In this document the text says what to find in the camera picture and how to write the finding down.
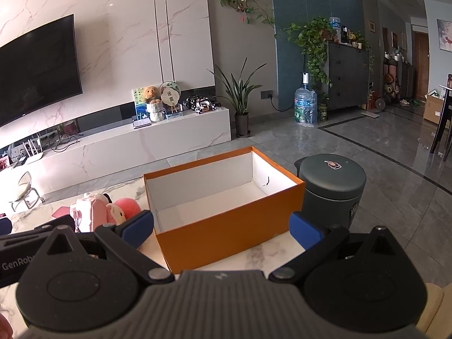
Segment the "pink plush backpack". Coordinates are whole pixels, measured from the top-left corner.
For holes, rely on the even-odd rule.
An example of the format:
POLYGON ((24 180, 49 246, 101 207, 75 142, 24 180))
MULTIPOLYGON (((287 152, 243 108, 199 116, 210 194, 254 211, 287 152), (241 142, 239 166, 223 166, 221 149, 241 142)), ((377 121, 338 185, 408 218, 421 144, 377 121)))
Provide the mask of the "pink plush backpack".
POLYGON ((104 194, 85 193, 70 205, 70 216, 77 232, 93 232, 107 222, 107 204, 110 199, 104 194))

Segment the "pink peach plush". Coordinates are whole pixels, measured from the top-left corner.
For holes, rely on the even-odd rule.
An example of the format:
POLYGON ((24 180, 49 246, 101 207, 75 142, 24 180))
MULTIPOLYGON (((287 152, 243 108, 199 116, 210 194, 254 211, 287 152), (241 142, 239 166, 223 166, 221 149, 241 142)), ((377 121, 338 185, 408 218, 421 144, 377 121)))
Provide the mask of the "pink peach plush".
POLYGON ((142 208, 137 203, 137 201, 128 197, 120 198, 116 200, 114 204, 123 211, 124 216, 127 220, 135 217, 135 215, 139 214, 142 211, 142 208))

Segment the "small white chair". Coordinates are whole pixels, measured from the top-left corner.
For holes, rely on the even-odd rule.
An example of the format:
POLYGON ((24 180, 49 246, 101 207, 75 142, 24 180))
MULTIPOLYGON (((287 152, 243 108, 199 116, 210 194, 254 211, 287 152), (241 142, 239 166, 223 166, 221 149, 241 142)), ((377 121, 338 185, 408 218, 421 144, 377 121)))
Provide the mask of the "small white chair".
POLYGON ((36 188, 32 186, 32 177, 29 171, 26 171, 18 180, 17 187, 13 193, 12 201, 10 202, 11 208, 14 212, 18 210, 18 207, 23 203, 28 210, 32 209, 36 204, 44 204, 45 199, 38 193, 36 188), (34 194, 36 198, 33 201, 29 201, 29 197, 34 194))

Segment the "dark green trash bin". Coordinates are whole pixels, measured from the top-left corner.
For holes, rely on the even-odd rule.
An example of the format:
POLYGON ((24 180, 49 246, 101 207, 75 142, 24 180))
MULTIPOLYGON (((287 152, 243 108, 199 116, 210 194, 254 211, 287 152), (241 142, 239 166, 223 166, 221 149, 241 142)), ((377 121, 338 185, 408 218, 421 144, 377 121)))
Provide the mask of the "dark green trash bin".
POLYGON ((364 169, 352 159, 317 154, 294 162, 305 183, 301 212, 322 226, 350 228, 366 185, 364 169))

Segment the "white wifi router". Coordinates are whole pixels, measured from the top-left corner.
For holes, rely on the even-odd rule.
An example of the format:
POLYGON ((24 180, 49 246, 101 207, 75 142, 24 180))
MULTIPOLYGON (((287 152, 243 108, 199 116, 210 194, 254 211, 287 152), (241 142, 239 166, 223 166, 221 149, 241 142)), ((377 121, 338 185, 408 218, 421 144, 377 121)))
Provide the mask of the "white wifi router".
POLYGON ((29 138, 28 141, 23 142, 22 144, 26 152, 26 164, 42 159, 44 151, 39 137, 29 138))

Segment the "orange cardboard box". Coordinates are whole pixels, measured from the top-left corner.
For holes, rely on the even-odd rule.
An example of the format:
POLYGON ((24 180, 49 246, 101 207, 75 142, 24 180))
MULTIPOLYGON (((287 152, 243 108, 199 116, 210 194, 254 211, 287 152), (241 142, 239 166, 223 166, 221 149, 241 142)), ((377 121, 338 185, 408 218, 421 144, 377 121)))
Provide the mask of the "orange cardboard box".
POLYGON ((255 147, 143 176, 156 239, 174 274, 260 245, 289 229, 305 184, 255 147))

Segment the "white marble tv console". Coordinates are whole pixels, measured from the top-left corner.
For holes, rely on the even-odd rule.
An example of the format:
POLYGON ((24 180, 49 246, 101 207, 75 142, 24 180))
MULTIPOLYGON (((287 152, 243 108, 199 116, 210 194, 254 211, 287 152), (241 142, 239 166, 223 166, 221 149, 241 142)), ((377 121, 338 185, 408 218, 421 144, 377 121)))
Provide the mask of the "white marble tv console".
POLYGON ((95 178, 164 158, 231 141, 227 108, 182 116, 134 129, 131 124, 108 129, 71 145, 63 152, 46 151, 30 164, 1 171, 1 206, 10 210, 10 197, 19 178, 29 172, 31 185, 44 195, 95 178))

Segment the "blue landscape picture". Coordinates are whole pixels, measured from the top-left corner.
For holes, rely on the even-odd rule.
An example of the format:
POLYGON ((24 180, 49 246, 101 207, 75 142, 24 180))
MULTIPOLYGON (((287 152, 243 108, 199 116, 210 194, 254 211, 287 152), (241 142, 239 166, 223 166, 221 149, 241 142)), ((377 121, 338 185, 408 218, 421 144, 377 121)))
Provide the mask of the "blue landscape picture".
POLYGON ((147 110, 148 104, 142 100, 142 91, 144 88, 145 87, 140 87, 132 91, 137 120, 149 118, 149 112, 147 110))

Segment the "blue water jug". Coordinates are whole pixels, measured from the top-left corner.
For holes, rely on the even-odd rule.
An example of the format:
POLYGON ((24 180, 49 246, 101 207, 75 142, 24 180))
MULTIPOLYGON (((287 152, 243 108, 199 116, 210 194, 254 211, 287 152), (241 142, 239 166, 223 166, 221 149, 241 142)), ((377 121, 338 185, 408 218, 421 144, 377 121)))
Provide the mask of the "blue water jug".
POLYGON ((310 76, 303 73, 303 83, 294 95, 294 119, 300 125, 313 127, 317 123, 317 94, 310 90, 310 76))

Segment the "round paper fan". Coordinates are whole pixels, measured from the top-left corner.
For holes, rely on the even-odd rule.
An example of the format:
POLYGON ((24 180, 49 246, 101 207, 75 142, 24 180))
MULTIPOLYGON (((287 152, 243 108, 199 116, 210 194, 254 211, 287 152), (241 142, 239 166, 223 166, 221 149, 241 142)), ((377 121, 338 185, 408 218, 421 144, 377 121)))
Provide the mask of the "round paper fan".
POLYGON ((159 90, 160 99, 166 108, 169 109, 169 112, 178 112, 182 92, 179 85, 175 81, 166 81, 161 84, 159 90))

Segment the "potted orchid plant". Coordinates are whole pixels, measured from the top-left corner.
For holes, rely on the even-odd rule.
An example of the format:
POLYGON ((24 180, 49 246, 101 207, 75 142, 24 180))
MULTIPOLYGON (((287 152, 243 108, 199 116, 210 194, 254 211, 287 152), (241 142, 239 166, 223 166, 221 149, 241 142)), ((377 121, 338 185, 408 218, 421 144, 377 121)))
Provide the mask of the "potted orchid plant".
POLYGON ((238 138, 249 136, 249 96, 254 90, 262 87, 261 84, 253 84, 251 80, 254 74, 258 70, 264 68, 267 64, 261 64, 245 77, 244 71, 246 65, 247 58, 244 59, 240 73, 237 77, 233 73, 227 75, 217 64, 214 65, 213 70, 210 70, 210 73, 221 81, 225 89, 225 95, 218 95, 218 97, 226 99, 234 109, 234 124, 236 136, 238 138))

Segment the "dark drawer cabinet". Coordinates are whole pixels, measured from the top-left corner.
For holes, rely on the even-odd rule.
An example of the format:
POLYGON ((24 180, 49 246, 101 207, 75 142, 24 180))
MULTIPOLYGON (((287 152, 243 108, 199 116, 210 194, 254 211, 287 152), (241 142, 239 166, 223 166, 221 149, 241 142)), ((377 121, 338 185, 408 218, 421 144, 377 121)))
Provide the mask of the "dark drawer cabinet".
POLYGON ((369 53, 355 47, 329 42, 329 110, 365 105, 368 100, 369 53))

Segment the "cardboard carton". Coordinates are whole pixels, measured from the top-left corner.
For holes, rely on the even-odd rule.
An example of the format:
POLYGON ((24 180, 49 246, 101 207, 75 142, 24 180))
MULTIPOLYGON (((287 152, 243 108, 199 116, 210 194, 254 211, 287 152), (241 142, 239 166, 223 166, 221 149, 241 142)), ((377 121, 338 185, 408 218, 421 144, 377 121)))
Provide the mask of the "cardboard carton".
POLYGON ((443 109, 444 99, 436 90, 432 90, 425 95, 424 120, 439 124, 443 109))

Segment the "hanging pothos plant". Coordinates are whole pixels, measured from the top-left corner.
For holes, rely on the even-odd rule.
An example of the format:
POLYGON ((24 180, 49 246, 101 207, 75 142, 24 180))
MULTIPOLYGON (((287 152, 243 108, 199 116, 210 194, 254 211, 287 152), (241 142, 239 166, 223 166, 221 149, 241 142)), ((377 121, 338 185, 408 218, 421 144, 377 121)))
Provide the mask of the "hanging pothos plant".
POLYGON ((333 29, 324 17, 313 18, 304 25, 291 23, 283 29, 288 41, 293 41, 305 57, 306 72, 315 88, 332 86, 325 72, 328 59, 328 43, 333 37, 333 29))

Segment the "black wall television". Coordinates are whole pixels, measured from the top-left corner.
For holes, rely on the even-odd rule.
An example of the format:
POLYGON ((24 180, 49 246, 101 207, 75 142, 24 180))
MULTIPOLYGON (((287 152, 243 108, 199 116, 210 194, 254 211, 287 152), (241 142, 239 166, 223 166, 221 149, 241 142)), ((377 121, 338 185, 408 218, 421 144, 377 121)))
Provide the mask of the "black wall television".
POLYGON ((0 60, 1 125, 83 93, 73 15, 8 42, 0 60))

